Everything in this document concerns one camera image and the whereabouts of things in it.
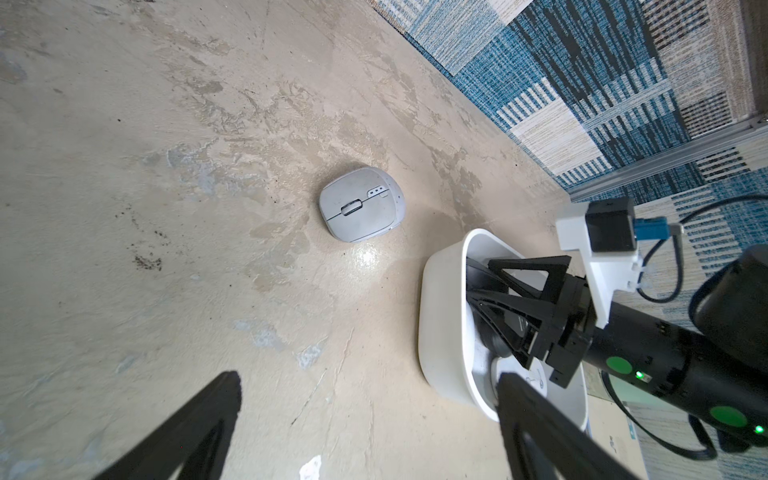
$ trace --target blue connector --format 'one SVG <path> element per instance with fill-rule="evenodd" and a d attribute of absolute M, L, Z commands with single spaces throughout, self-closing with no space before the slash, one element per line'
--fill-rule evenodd
<path fill-rule="evenodd" d="M 634 219 L 634 237 L 641 240 L 665 240 L 670 237 L 666 217 Z"/>

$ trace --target metal frame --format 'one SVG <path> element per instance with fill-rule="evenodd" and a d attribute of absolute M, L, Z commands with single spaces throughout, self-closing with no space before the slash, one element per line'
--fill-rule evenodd
<path fill-rule="evenodd" d="M 768 126 L 768 115 L 760 114 L 569 188 L 566 192 L 571 195 L 571 202 L 582 201 L 606 190 L 623 187 L 634 181 L 688 164 L 743 141 L 767 135 L 766 126 Z"/>

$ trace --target robotic arm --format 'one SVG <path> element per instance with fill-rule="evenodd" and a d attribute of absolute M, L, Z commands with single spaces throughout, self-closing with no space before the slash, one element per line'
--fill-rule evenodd
<path fill-rule="evenodd" d="M 689 311 L 697 333 L 612 302 L 615 290 L 639 290 L 639 240 L 675 237 L 681 274 L 679 225 L 637 219 L 632 200 L 624 198 L 571 204 L 557 229 L 561 248 L 580 252 L 586 278 L 566 273 L 570 257 L 468 264 L 467 299 L 485 345 L 497 355 L 515 355 L 526 368 L 533 358 L 546 362 L 554 369 L 550 381 L 560 386 L 583 360 L 688 412 L 707 446 L 704 452 L 677 449 L 689 458 L 716 455 L 696 419 L 717 429 L 724 451 L 768 446 L 768 246 L 747 249 L 694 295 Z M 548 278 L 536 290 L 509 270 L 544 270 Z M 679 278 L 676 293 L 660 301 L 674 298 L 681 284 Z"/>

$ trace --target floor stain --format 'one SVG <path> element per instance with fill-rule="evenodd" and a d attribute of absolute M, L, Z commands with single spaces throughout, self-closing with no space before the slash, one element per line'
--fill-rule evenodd
<path fill-rule="evenodd" d="M 256 319 L 240 319 L 234 321 L 233 328 L 240 332 L 248 332 L 251 342 L 259 348 L 271 348 L 278 352 L 286 348 L 285 342 L 271 323 Z"/>
<path fill-rule="evenodd" d="M 152 165 L 158 158 L 165 157 L 168 167 L 178 172 L 187 194 L 207 197 L 229 194 L 265 204 L 270 189 L 265 166 L 259 161 L 226 162 L 216 158 L 211 148 L 219 142 L 214 139 L 199 146 L 178 144 L 166 151 L 144 155 L 141 163 Z M 227 157 L 234 159 L 235 156 L 227 153 Z"/>
<path fill-rule="evenodd" d="M 242 134 L 245 131 L 242 114 L 231 114 L 207 98 L 200 106 L 200 119 L 221 135 Z"/>
<path fill-rule="evenodd" d="M 83 462 L 98 462 L 101 460 L 101 443 L 104 440 L 104 430 L 96 432 L 91 441 L 85 446 L 80 458 Z"/>
<path fill-rule="evenodd" d="M 45 462 L 42 458 L 35 458 L 34 460 L 19 460 L 14 463 L 10 470 L 8 470 L 8 480 L 19 480 L 28 473 L 32 473 L 38 468 L 42 467 Z"/>
<path fill-rule="evenodd" d="M 462 148 L 454 154 L 447 154 L 433 147 L 429 150 L 432 152 L 432 165 L 449 189 L 464 230 L 483 227 L 486 224 L 485 217 L 474 205 L 475 194 L 482 187 L 482 182 L 477 175 L 461 165 L 467 158 L 467 151 Z"/>
<path fill-rule="evenodd" d="M 134 363 L 136 363 L 137 357 L 135 355 L 126 356 L 122 362 L 118 363 L 118 367 L 114 370 L 115 373 L 122 373 L 130 369 Z"/>
<path fill-rule="evenodd" d="M 215 94 L 224 89 L 224 87 L 222 87 L 221 83 L 218 81 L 205 81 L 197 77 L 192 77 L 191 79 L 187 80 L 187 85 L 189 85 L 192 90 L 200 95 Z"/>
<path fill-rule="evenodd" d="M 96 13 L 97 15 L 103 15 L 105 17 L 116 15 L 116 13 L 113 12 L 112 10 L 108 10 L 108 9 L 106 9 L 104 7 L 100 7 L 98 5 L 91 5 L 91 8 L 94 9 L 94 13 Z"/>
<path fill-rule="evenodd" d="M 376 68 L 384 74 L 369 73 L 376 81 L 376 96 L 384 106 L 397 118 L 400 124 L 409 132 L 413 132 L 419 124 L 419 99 L 413 79 L 402 73 L 395 61 L 386 54 L 371 57 L 367 61 L 371 68 Z"/>
<path fill-rule="evenodd" d="M 191 51 L 207 51 L 215 55 L 226 55 L 232 49 L 225 41 L 218 38 L 201 41 L 189 35 L 183 30 L 178 30 L 165 22 L 155 18 L 155 10 L 146 3 L 138 3 L 133 0 L 122 0 L 128 4 L 137 19 L 131 23 L 131 26 L 137 30 L 148 31 L 154 34 L 155 38 L 162 38 L 169 45 L 175 45 Z"/>
<path fill-rule="evenodd" d="M 146 258 L 136 254 L 134 256 L 134 263 L 139 270 L 157 270 L 159 272 L 163 269 L 163 260 L 161 258 Z"/>
<path fill-rule="evenodd" d="M 310 345 L 302 350 L 296 359 L 299 361 L 299 368 L 306 370 L 317 362 L 320 355 L 323 353 L 323 347 L 325 346 L 326 339 L 320 340 L 314 345 Z"/>
<path fill-rule="evenodd" d="M 303 232 L 309 219 L 309 214 L 304 214 L 293 220 L 290 227 L 268 223 L 265 227 L 251 230 L 252 237 L 266 241 L 266 249 L 244 270 L 253 279 L 256 290 L 268 292 L 276 286 L 288 284 L 289 273 L 294 270 L 297 258 L 310 251 L 310 241 Z"/>
<path fill-rule="evenodd" d="M 0 80 L 10 84 L 21 83 L 27 79 L 27 72 L 16 62 L 11 61 L 0 51 Z"/>

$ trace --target concrete floor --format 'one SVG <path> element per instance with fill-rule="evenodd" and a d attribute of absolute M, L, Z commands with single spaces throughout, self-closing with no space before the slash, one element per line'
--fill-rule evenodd
<path fill-rule="evenodd" d="M 505 478 L 416 352 L 426 259 L 559 253 L 568 201 L 363 1 L 0 4 L 0 478 L 88 478 L 225 369 L 224 478 Z M 369 164 L 402 226 L 316 206 Z"/>

